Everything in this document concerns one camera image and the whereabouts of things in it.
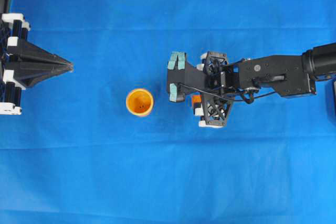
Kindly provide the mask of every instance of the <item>black cable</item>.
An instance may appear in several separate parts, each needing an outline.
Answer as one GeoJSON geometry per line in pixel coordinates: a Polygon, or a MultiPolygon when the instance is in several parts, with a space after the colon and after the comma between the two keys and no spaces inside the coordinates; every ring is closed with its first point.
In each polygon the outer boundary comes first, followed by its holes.
{"type": "MultiPolygon", "coordinates": [[[[200,93],[209,94],[209,95],[212,95],[212,96],[217,97],[217,98],[222,99],[222,100],[227,100],[227,101],[232,101],[232,102],[245,102],[244,100],[236,100],[236,99],[227,97],[227,96],[225,96],[225,95],[220,96],[220,95],[212,94],[212,93],[210,93],[210,92],[207,92],[207,91],[204,91],[204,90],[201,90],[201,89],[198,89],[198,88],[194,88],[194,87],[191,87],[191,86],[182,84],[182,83],[179,83],[179,84],[180,84],[181,86],[184,86],[185,88],[193,89],[193,90],[196,90],[196,91],[198,91],[198,92],[200,92],[200,93]]],[[[269,93],[267,93],[267,94],[262,94],[262,95],[259,95],[259,96],[257,96],[257,97],[254,97],[254,99],[258,99],[258,98],[262,98],[262,97],[267,97],[267,96],[269,96],[269,95],[271,95],[271,94],[275,94],[275,93],[276,93],[275,91],[273,91],[273,92],[269,92],[269,93]]]]}
{"type": "Polygon", "coordinates": [[[275,94],[276,92],[275,91],[273,91],[273,92],[269,92],[269,93],[267,93],[267,94],[262,94],[262,95],[259,95],[259,96],[257,96],[257,97],[254,97],[254,99],[258,99],[258,98],[262,98],[262,97],[267,97],[267,96],[269,96],[269,95],[271,95],[271,94],[275,94]]]}
{"type": "Polygon", "coordinates": [[[212,94],[210,92],[207,92],[207,91],[204,91],[204,90],[201,90],[201,89],[198,89],[198,88],[194,88],[194,87],[191,87],[191,86],[188,86],[188,85],[185,85],[185,84],[182,84],[182,83],[179,83],[181,86],[184,86],[185,88],[188,88],[188,89],[193,89],[193,90],[196,90],[200,93],[205,93],[205,94],[209,94],[209,95],[212,95],[214,97],[217,97],[219,99],[224,99],[224,100],[227,100],[227,101],[232,101],[232,102],[244,102],[244,100],[236,100],[236,99],[233,99],[233,98],[230,98],[230,97],[227,97],[227,96],[220,96],[220,95],[216,95],[216,94],[212,94]]]}

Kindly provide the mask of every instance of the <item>blue fabric surface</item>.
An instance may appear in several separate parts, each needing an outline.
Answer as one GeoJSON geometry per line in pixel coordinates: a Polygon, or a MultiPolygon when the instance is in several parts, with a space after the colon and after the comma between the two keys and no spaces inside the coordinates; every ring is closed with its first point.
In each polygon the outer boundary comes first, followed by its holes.
{"type": "Polygon", "coordinates": [[[12,0],[28,40],[75,65],[1,116],[0,223],[334,223],[336,119],[318,95],[235,104],[198,128],[165,91],[172,51],[231,62],[336,41],[336,0],[12,0]],[[155,99],[132,116],[134,88],[155,99]]]}

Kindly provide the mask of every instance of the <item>white plastic part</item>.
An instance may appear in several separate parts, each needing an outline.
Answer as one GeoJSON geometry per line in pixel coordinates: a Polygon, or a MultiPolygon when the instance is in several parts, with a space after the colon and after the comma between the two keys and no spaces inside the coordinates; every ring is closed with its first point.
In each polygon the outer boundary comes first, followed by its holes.
{"type": "Polygon", "coordinates": [[[198,127],[210,127],[210,128],[214,128],[214,129],[220,129],[220,128],[222,128],[223,126],[206,125],[205,121],[202,120],[202,121],[199,121],[199,122],[198,122],[198,127]]]}
{"type": "Polygon", "coordinates": [[[7,40],[7,47],[16,47],[18,37],[9,37],[7,40]]]}
{"type": "Polygon", "coordinates": [[[6,83],[7,81],[13,82],[15,83],[16,87],[20,87],[22,90],[26,90],[26,88],[21,83],[17,82],[14,79],[14,70],[5,69],[2,80],[4,81],[4,83],[6,83]]]}
{"type": "Polygon", "coordinates": [[[28,22],[23,22],[22,28],[26,28],[28,31],[30,31],[30,24],[28,22]]]}
{"type": "Polygon", "coordinates": [[[195,108],[195,116],[202,116],[204,115],[203,108],[195,108]]]}
{"type": "Polygon", "coordinates": [[[201,55],[201,60],[204,60],[206,58],[206,56],[208,55],[207,52],[205,52],[204,54],[201,55]]]}
{"type": "Polygon", "coordinates": [[[197,64],[197,65],[196,65],[196,68],[197,68],[199,71],[203,71],[204,64],[197,64]]]}
{"type": "Polygon", "coordinates": [[[25,21],[22,13],[3,13],[1,19],[3,22],[10,24],[13,24],[14,20],[21,20],[21,22],[25,21]]]}
{"type": "Polygon", "coordinates": [[[0,102],[0,114],[1,115],[21,115],[22,108],[15,107],[15,104],[11,102],[0,102]]]}

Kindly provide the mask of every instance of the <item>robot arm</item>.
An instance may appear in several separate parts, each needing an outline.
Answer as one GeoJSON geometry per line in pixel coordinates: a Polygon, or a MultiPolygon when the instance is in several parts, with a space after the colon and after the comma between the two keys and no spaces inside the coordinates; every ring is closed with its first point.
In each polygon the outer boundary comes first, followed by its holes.
{"type": "Polygon", "coordinates": [[[223,127],[234,102],[250,104],[273,93],[285,98],[316,94],[316,81],[336,74],[336,43],[300,56],[273,55],[229,64],[226,54],[208,52],[201,60],[195,68],[186,61],[185,53],[173,52],[167,92],[172,102],[182,102],[186,95],[199,92],[199,98],[193,99],[194,114],[201,117],[199,126],[223,127]],[[274,92],[256,97],[262,87],[271,87],[274,92]]]}
{"type": "Polygon", "coordinates": [[[20,115],[21,91],[72,71],[71,62],[27,41],[23,14],[0,14],[0,114],[20,115]]]}

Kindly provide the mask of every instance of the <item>orange cup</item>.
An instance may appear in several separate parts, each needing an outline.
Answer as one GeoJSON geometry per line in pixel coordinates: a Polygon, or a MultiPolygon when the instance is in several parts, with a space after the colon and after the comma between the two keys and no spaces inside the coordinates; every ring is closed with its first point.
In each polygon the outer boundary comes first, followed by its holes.
{"type": "Polygon", "coordinates": [[[147,116],[154,105],[152,94],[146,89],[134,89],[126,98],[126,107],[133,115],[147,116]]]}

